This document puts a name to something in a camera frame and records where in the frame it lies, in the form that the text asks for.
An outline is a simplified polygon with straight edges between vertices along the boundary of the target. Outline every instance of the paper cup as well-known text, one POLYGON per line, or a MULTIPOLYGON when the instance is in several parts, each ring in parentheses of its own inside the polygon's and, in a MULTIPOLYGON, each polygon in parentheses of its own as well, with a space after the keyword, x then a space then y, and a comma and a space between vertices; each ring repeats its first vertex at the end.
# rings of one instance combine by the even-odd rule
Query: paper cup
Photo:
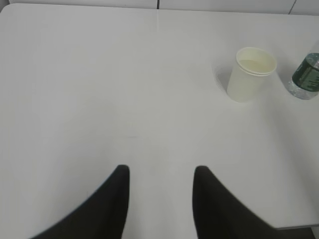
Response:
POLYGON ((276 67, 276 59, 268 52, 255 47, 242 48, 236 54, 228 96, 238 102, 251 100, 276 67))

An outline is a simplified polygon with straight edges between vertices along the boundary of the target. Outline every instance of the green bottle label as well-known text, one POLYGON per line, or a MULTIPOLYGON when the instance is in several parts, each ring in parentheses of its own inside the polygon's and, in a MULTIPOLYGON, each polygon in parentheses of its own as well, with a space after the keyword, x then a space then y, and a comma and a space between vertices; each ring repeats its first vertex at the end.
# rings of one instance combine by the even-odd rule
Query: green bottle label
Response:
POLYGON ((292 79, 298 87, 306 91, 319 92, 319 69, 311 66, 306 58, 293 74, 292 79))

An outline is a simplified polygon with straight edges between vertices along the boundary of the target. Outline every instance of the water bottle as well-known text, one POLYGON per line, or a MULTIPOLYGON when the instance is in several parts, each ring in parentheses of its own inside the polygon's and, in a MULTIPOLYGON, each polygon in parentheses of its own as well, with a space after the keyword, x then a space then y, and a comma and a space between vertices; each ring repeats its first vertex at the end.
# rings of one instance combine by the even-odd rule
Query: water bottle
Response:
POLYGON ((310 100, 319 92, 319 41, 305 57, 288 83, 288 91, 299 99, 310 100))

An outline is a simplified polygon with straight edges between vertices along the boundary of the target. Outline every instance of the white table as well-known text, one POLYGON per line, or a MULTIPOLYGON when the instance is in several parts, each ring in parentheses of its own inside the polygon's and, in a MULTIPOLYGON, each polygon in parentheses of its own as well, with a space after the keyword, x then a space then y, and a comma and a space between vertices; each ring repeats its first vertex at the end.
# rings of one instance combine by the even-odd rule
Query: white table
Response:
POLYGON ((236 51, 264 48, 289 77, 319 17, 12 4, 0 14, 0 238, 63 218, 118 164, 131 169, 125 239, 193 239, 207 165, 277 228, 319 224, 319 98, 277 75, 230 100, 236 51))

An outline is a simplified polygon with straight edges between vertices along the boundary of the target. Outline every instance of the cup rim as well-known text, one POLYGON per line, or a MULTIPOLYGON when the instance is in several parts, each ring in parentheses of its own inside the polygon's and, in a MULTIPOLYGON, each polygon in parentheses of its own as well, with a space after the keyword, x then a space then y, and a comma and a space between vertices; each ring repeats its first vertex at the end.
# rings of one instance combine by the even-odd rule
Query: cup rim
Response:
POLYGON ((245 71, 246 73, 248 73, 248 74, 250 74, 250 75, 254 75, 254 76, 269 76, 269 75, 271 75, 271 74, 276 70, 276 68, 277 68, 277 60, 276 60, 276 58, 275 58, 272 54, 270 54, 269 52, 267 52, 267 51, 265 51, 265 50, 263 50, 263 49, 260 49, 260 48, 258 48, 258 47, 244 47, 244 48, 241 48, 240 50, 238 50, 237 53, 236 53, 236 63, 238 64, 238 66, 239 66, 243 71, 245 71), (240 64, 240 61, 238 60, 238 56, 239 56, 239 54, 240 54, 242 51, 248 50, 248 49, 255 49, 255 50, 261 51, 261 52, 263 52, 264 54, 266 54, 269 58, 271 58, 271 59, 274 61, 274 65, 275 65, 274 68, 273 68, 271 71, 269 71, 269 72, 263 73, 263 72, 252 71, 252 70, 248 69, 247 67, 244 67, 243 65, 241 65, 241 64, 240 64))

